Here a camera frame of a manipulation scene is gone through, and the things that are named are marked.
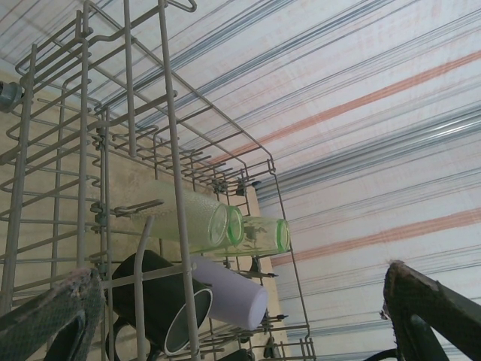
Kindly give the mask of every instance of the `glass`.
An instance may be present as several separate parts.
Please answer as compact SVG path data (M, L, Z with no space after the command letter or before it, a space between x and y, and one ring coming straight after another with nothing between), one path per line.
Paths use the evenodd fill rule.
M228 205L228 224L224 239L219 245L214 247L189 245L190 253L203 253L216 250L217 248L225 248L229 246L237 247L244 238L244 222L242 212L234 205Z
M155 180L142 186L136 197L139 203L153 199L161 199L164 204L131 215L135 228L141 232L146 218L153 215L155 221L150 235L166 241L179 241L174 185ZM227 231L228 207L215 199L189 190L184 190L184 199L189 245L218 247Z
M244 217L244 237L237 245L216 250L219 256L259 256L286 252L291 244L285 220Z

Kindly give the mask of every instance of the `mug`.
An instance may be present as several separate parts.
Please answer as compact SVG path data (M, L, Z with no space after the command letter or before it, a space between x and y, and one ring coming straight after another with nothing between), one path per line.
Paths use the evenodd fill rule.
M123 261L112 274L112 279L134 274L135 253ZM157 253L146 250L142 262L142 272L171 267L172 264ZM200 327L212 305L212 291L205 285L192 280L194 287L195 314L197 327ZM145 336L150 343L148 360L155 360L160 352L175 355L189 343L187 326L186 297L183 288L183 275L170 275L143 282ZM115 350L116 337L124 326L135 327L134 284L114 287L113 310L119 319L113 325L114 359L119 361ZM108 355L108 336L106 350Z
M227 356L224 356L219 361L255 361L256 358L251 350L245 350L241 348L240 350L234 351Z
M242 329L256 329L268 307L268 291L208 258L192 256L191 260L197 265L192 276L212 290L209 317Z

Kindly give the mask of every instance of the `upper dish rack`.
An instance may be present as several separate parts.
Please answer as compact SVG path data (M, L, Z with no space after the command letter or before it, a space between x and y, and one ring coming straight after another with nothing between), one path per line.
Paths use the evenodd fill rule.
M21 75L20 84L25 91L19 101L19 105L22 105L21 112L12 111L13 114L20 117L20 122L7 130L7 136L18 141L18 144L0 155L0 165L14 166L14 176L0 185L2 190L11 193L9 209L0 213L0 219L8 221L6 251L0 256L4 263L0 291L0 314L9 312L12 307L20 305L38 294L40 291L36 290L36 287L52 286L55 282L63 279L66 274L58 273L59 264L73 260L77 267L85 265L87 261L94 262L101 267L104 266L106 274L104 287L107 288L109 301L112 299L112 287L118 285L111 280L112 234L138 236L140 234L115 229L112 227L111 217L125 216L138 211L139 207L152 206L110 207L109 154L115 154L151 168L155 178L158 178L161 173L174 178L182 265L172 269L166 268L155 276L164 277L172 272L183 272L186 285L186 307L189 315L190 356L192 359L198 360L201 351L198 330L195 325L192 266L187 244L183 182L190 182L194 190L199 187L212 189L218 196L226 197L227 202L229 202L229 196L243 196L245 202L236 205L245 207L245 213L250 214L246 188L265 174L274 176L276 182L277 176L272 155L254 137L171 69L165 20L167 4L183 11L193 12L196 10L193 0L189 0L189 6L172 0L159 0L157 6L131 20L129 0L123 0L125 25L122 26L99 6L87 0L83 3L83 10L77 11L74 20L63 26L44 43L33 44L31 53L16 65L16 70ZM94 32L94 29L89 26L92 17L103 22L103 28L107 27L108 35L98 35ZM154 17L159 18L162 58L132 36L133 29L151 21ZM132 67L134 50L140 52L142 57L154 63L162 71L150 78L134 82ZM125 80L118 74L112 74L107 70L112 65L118 65L120 58L123 61L122 67L125 69ZM143 90L158 83L165 84L165 94L154 99L146 96ZM177 96L175 87L177 86L184 92L195 94L197 101L202 104L199 109L181 118L176 117L174 107L174 98ZM47 87L57 91L58 96L49 100L35 99L35 96ZM90 93L91 89L98 87L109 90L112 96L103 101L93 98ZM161 106L164 103L167 104L166 108ZM52 122L50 119L41 119L43 114L54 108L59 110L58 123ZM228 132L229 134L212 139L205 134L205 131L198 129L198 124L192 124L195 117L207 112L215 114L216 119L228 125L231 130ZM155 114L157 117L166 115L168 124L138 126L135 118L142 114L150 117ZM32 137L29 134L32 124L42 125L46 127L43 129L47 130ZM195 137L199 137L201 146L195 149L181 147L177 135L178 126L187 129ZM254 143L254 146L243 153L233 154L222 143L236 137L246 137ZM261 152L264 154L265 160L248 164L244 157L252 152ZM221 160L213 162L213 154L216 155L215 159ZM78 156L77 171L67 170L62 165L62 159L71 155ZM27 190L26 178L39 172L53 172L55 174L54 187L45 192ZM76 188L76 194L66 194ZM277 190L280 207L285 218L278 184ZM25 207L47 198L53 198L54 201L52 220L23 218ZM60 199L77 200L76 220L63 220L60 217ZM89 220L88 209L95 215L93 221ZM51 225L52 236L25 247L19 247L20 226L24 223ZM74 229L61 232L61 226L73 226ZM100 235L99 252L91 254L86 249L86 233L90 229ZM63 242L69 238L76 238L75 257L61 259L57 252L59 241ZM49 259L18 259L17 257L20 253L48 244L52 245L52 257ZM290 252L301 296L305 324L277 329L305 328L307 335L305 340L299 343L303 356L295 359L312 359L315 358L315 354L313 342L310 339L307 312L292 249ZM21 262L51 264L50 277L16 285L16 267ZM142 274L138 275L135 281L130 280L129 283L141 286L142 276ZM104 327L107 327L112 335L112 307L109 306L109 315L104 320ZM276 331L276 327L272 323L268 327L268 332L271 334L274 331ZM239 330L232 330L232 332L236 337L242 334ZM222 337L225 338L225 331L222 332ZM144 357L145 353L138 355L138 359L144 359Z

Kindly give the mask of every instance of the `wire rack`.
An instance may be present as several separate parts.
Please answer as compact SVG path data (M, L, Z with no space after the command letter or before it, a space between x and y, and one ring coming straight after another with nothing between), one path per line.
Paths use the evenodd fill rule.
M256 333L286 331L289 329L306 329L305 338L299 342L282 344L282 354L274 359L315 359L313 341L310 338L310 327L307 312L302 296L298 278L294 253L293 258L295 277L300 293L301 307L304 312L305 323L297 326L284 326L282 315L272 316L267 313L262 325L254 331L235 328L229 325L214 327L210 322L208 332L199 334L195 322L195 307L192 289L192 264L189 256L187 242L186 215L183 204L183 188L189 182L194 191L211 190L219 200L228 204L237 205L244 210L245 215L250 215L250 203L247 196L247 187L261 176L274 177L277 185L280 207L284 218L286 217L279 185L277 183L276 168L272 155L236 122L218 109L200 94L193 86L185 81L179 74L171 69L168 49L168 35L165 20L165 7L176 8L176 11L193 12L197 6L189 0L189 5L179 2L159 0L157 6L130 19L131 6L129 0L123 1L124 26L113 17L104 12L93 2L87 0L83 3L83 10L77 11L74 19L47 39L42 44L33 44L28 56L16 65L20 75L20 84L24 89L23 97L18 101L21 111L11 111L20 118L6 131L9 139L16 145L0 155L0 165L10 166L13 174L9 179L0 184L2 191L10 193L10 207L0 212L0 219L8 223L5 254L0 256L3 262L2 288L0 291L0 315L8 313L12 308L23 304L37 294L43 292L45 287L52 287L55 282L62 280L67 271L85 265L95 265L104 276L103 287L107 290L108 307L104 311L101 324L101 339L105 340L110 332L109 347L113 347L113 312L112 289L123 284L135 284L136 295L142 295L142 280L165 277L183 273L186 294L186 309L189 318L189 350L175 358L199 360L207 353L212 353L213 358L221 352L226 344L237 342L241 346L242 338L249 338ZM92 17L101 21L112 30L100 33L92 29L89 24ZM162 42L162 58L149 50L131 31L158 17ZM92 58L92 48L104 49L101 56ZM155 63L161 70L159 75L146 80L134 82L132 74L132 51L142 52L142 55ZM107 65L112 59L121 56L125 66L125 80L111 74ZM103 101L89 96L90 88L103 81L106 87L113 86L116 91L112 96ZM150 99L142 91L156 83L165 85L165 94ZM177 96L176 86L181 86L195 94L201 106L185 117L178 118L175 114L174 98ZM48 87L58 93L54 99L38 97L39 92ZM58 119L44 115L51 110L58 111ZM213 112L224 124L228 125L231 132L227 135L212 139L205 131L195 126L195 118L205 112ZM168 124L165 126L137 126L135 118L140 115L167 116ZM185 149L178 141L177 128L187 129L201 139L201 146L195 149ZM233 154L222 145L236 137L245 137L252 141L255 147L241 154ZM262 152L265 161L248 164L244 157L252 152ZM222 161L212 162L212 154L222 154ZM68 157L76 157L78 167L70 169L65 166ZM148 218L142 233L124 230L116 227L116 220L128 217L141 209L158 205L158 200L147 204L129 204L112 207L113 199L110 196L111 170L110 156L133 162L135 165L148 170L151 177L159 179L170 176L174 179L177 200L177 216L180 233L181 264L171 268L164 268L155 272L142 274L141 261L150 233L152 219ZM49 174L52 177L47 185L47 190L37 191L29 189L30 180L35 180L36 175ZM53 218L44 219L28 218L26 210L34 203L50 199L53 202ZM75 204L76 212L73 220L66 220L65 208L61 201ZM21 245L24 225L46 226L51 236L40 241ZM136 272L133 277L112 280L114 259L113 239L118 235L136 237L138 240L137 252L140 255L136 262ZM97 250L92 250L89 240L95 239ZM72 257L61 257L59 245L75 244ZM50 257L24 258L22 253L37 250L48 246ZM239 259L226 259L226 266L232 262L239 266ZM21 264L48 264L50 276L37 281L23 283L16 278ZM250 274L257 277L263 284L263 278L272 275L258 270ZM142 324L143 307L142 299L136 298L137 311L137 340L138 358L144 360L144 325ZM298 346L301 356L287 356L286 347ZM264 347L252 345L255 349ZM105 359L104 343L101 343L101 358Z

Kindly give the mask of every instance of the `dishwasher rack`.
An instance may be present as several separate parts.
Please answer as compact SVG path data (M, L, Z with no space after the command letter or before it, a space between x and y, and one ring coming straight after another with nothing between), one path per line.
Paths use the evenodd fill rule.
M257 332L273 332L287 329L306 329L306 336L298 343L282 344L283 355L278 360L284 359L315 359L313 341L310 338L310 327L304 298L301 291L297 266L293 249L291 255L294 264L295 278L301 297L301 307L304 312L305 323L299 326L276 327L281 320L267 313L263 324L253 332L246 332L231 326L213 328L210 331L198 334L195 324L195 307L192 289L192 264L189 256L187 243L186 215L183 204L183 184L191 183L194 191L199 187L208 188L217 194L217 198L231 204L234 195L243 196L244 202L234 204L244 207L250 214L250 204L247 197L247 187L258 177L269 174L274 177L277 185L280 207L284 218L286 217L279 185L277 183L276 169L272 155L242 129L236 122L218 109L215 104L200 94L193 86L185 81L179 74L171 69L171 60L168 49L168 35L165 19L165 7L171 5L179 11L193 12L197 5L189 0L189 6L173 0L159 0L157 6L142 14L135 20L130 19L129 0L123 0L125 25L119 24L113 17L104 12L90 0L83 3L83 10L77 11L76 17L47 39L42 44L33 44L31 53L16 65L20 74L20 85L25 90L19 100L21 112L11 111L20 118L20 122L6 131L7 136L17 141L17 145L0 155L0 165L12 165L13 177L0 184L2 191L11 193L9 209L0 212L0 220L8 222L5 254L0 255L3 262L2 288L0 290L0 315L8 313L12 307L23 304L30 298L43 292L38 287L52 287L55 282L66 277L66 273L59 274L58 267L61 262L74 262L76 267L83 267L87 262L95 264L99 271L104 274L103 287L107 290L108 306L101 325L101 339L105 339L106 332L110 332L110 347L113 347L113 311L112 311L112 288L123 284L135 284L136 311L138 319L143 312L141 297L142 280L165 277L175 273L183 273L186 293L186 309L189 318L189 352L175 358L188 357L188 359L200 360L206 353L216 353L222 350L222 346L232 341L238 341L249 337ZM91 17L102 19L113 29L110 35L93 35L93 29L89 27ZM131 34L132 29L141 26L152 17L159 17L159 28L162 42L162 59L153 51L149 50L137 38ZM89 58L90 48L95 44L121 44L95 61ZM149 58L162 69L162 75L135 83L132 74L132 49L135 48ZM120 80L111 74L102 64L112 57L125 53L126 81ZM100 102L89 96L89 84L91 72L101 74L112 84L115 84L122 92L115 98ZM177 118L174 108L174 98L177 95L174 89L176 84L187 88L201 101L203 108L184 118ZM147 98L141 89L155 82L165 82L165 94L155 99ZM38 92L44 88L59 91L55 99L35 98ZM126 112L115 114L114 108L118 104L126 104ZM51 109L59 110L58 122L43 120L41 115ZM138 128L135 117L149 112L159 112L168 116L168 126L147 126ZM213 111L225 124L234 129L234 132L223 138L211 139L194 126L189 125L189 120L206 111ZM40 135L30 134L33 125L39 125L47 129ZM200 137L204 145L197 149L183 149L178 143L177 127L182 126ZM255 147L246 150L242 154L233 154L226 150L221 143L234 137L247 137L255 144ZM216 149L224 154L223 161L209 162L211 158L208 151ZM264 152L265 161L256 164L247 164L243 156L248 153ZM123 205L112 208L110 206L110 179L109 179L109 155L115 155L142 165L153 170L153 177L158 179L160 174L168 174L174 178L177 218L180 233L181 264L170 268L164 268L156 272L141 272L141 256L143 255L147 237L149 236L152 219L147 219L144 232L127 232L115 229L112 219L128 216L140 209L158 205L160 200L152 200L148 204ZM78 156L78 170L72 171L64 168L62 160L69 156ZM53 188L46 192L35 192L26 189L26 178L33 174L54 173L55 181ZM89 190L95 189L95 196L88 195ZM76 194L66 194L76 190ZM53 219L28 219L23 217L23 210L36 202L44 199L53 199ZM77 201L76 220L61 219L60 201L63 199ZM93 215L93 221L88 220L88 210ZM24 247L19 247L21 225L51 225L52 236ZM60 232L63 226L72 226L74 229L68 232ZM99 237L100 247L98 252L88 253L86 249L86 233L92 230ZM139 260L136 262L135 276L113 281L112 276L112 239L113 235L136 235L140 238L138 245ZM58 254L59 242L75 239L76 256L73 258L61 258ZM18 255L38 247L51 244L51 258L18 259ZM47 263L50 264L50 277L27 284L16 284L17 266L21 263ZM259 278L266 275L259 270ZM143 337L144 326L141 322L137 325L138 359L145 360ZM285 346L298 345L302 356L287 357L284 353ZM102 343L102 359L105 359L104 345Z

